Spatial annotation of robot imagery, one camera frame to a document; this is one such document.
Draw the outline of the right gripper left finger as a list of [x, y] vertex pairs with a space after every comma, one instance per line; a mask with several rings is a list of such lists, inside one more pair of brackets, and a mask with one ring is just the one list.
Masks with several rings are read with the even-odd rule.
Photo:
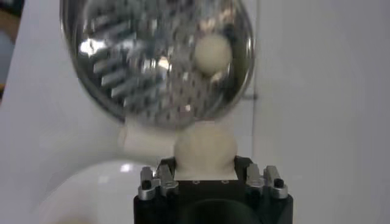
[[174, 157], [161, 160], [155, 172], [149, 166], [143, 167], [140, 173], [138, 198], [141, 201], [150, 201], [158, 196], [177, 195], [179, 182], [174, 179], [175, 170]]

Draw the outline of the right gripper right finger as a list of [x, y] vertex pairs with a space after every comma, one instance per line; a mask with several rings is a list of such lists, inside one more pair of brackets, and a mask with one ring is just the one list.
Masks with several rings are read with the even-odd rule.
[[249, 189], [258, 191], [261, 196], [266, 192], [276, 200], [288, 198], [288, 187], [275, 166], [266, 166], [263, 173], [250, 158], [236, 156], [235, 172]]

